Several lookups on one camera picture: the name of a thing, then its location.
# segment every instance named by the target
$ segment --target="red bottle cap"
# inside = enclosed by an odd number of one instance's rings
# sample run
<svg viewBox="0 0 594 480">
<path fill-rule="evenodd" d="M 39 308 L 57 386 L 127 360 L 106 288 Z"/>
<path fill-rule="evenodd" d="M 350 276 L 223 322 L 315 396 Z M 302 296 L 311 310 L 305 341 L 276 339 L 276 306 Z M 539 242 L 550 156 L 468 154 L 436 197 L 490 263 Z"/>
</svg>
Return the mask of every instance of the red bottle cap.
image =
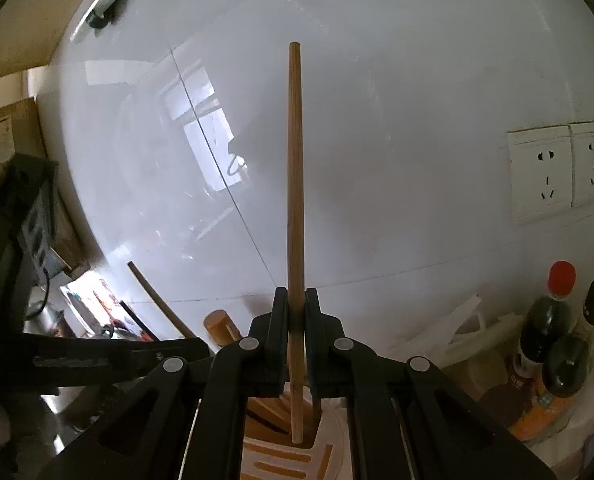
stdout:
<svg viewBox="0 0 594 480">
<path fill-rule="evenodd" d="M 576 271 L 573 264 L 564 261 L 555 262 L 548 275 L 548 290 L 560 298 L 567 296 L 573 290 L 574 280 L 576 280 Z"/>
</svg>

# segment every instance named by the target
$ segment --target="bottle label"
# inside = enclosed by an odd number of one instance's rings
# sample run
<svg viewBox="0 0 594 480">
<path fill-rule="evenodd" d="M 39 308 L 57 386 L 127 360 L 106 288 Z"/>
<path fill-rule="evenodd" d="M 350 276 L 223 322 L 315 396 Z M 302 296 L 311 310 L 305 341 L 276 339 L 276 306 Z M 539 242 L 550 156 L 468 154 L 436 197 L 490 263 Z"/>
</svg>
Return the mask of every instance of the bottle label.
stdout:
<svg viewBox="0 0 594 480">
<path fill-rule="evenodd" d="M 555 397 L 543 383 L 541 374 L 532 386 L 530 404 L 521 418 L 510 427 L 510 432 L 522 442 L 530 440 L 550 425 L 574 398 Z"/>
<path fill-rule="evenodd" d="M 515 373 L 520 378 L 532 379 L 539 371 L 539 367 L 541 367 L 541 363 L 536 363 L 535 361 L 528 359 L 522 352 L 521 343 L 517 343 L 517 352 L 512 359 L 512 368 Z"/>
</svg>

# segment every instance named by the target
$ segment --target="wall socket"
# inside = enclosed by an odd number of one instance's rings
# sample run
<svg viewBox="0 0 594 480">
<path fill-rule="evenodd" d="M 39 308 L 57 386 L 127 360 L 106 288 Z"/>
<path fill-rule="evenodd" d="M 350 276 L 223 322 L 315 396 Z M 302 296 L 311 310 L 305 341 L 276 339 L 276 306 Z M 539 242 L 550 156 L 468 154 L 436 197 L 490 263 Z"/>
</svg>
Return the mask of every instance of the wall socket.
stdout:
<svg viewBox="0 0 594 480">
<path fill-rule="evenodd" d="M 573 147 L 573 203 L 594 198 L 594 123 L 571 124 Z"/>
<path fill-rule="evenodd" d="M 572 205 L 572 153 L 567 126 L 508 134 L 512 218 L 524 222 Z"/>
</svg>

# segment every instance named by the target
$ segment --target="white tiled wall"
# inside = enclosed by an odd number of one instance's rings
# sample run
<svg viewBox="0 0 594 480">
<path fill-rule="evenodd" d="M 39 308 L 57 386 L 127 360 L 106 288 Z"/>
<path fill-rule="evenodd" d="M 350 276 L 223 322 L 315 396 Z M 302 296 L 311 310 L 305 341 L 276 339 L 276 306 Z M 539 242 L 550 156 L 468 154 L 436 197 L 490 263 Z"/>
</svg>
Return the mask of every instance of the white tiled wall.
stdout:
<svg viewBox="0 0 594 480">
<path fill-rule="evenodd" d="M 594 120 L 582 0 L 126 0 L 69 30 L 38 98 L 71 214 L 117 296 L 175 336 L 246 332 L 285 285 L 287 54 L 303 67 L 307 285 L 389 353 L 474 292 L 525 310 L 559 258 L 594 277 L 594 202 L 510 214 L 506 132 Z"/>
</svg>

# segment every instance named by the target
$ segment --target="orange label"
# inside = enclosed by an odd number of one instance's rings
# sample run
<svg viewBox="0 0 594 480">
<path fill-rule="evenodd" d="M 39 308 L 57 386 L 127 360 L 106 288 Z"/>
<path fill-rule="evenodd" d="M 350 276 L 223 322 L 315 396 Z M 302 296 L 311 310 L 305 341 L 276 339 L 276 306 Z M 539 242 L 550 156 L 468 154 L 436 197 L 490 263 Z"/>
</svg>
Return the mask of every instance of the orange label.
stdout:
<svg viewBox="0 0 594 480">
<path fill-rule="evenodd" d="M 522 442 L 536 437 L 558 417 L 573 397 L 555 397 L 546 389 L 541 374 L 538 374 L 530 397 L 531 406 L 512 425 L 510 433 Z"/>
</svg>

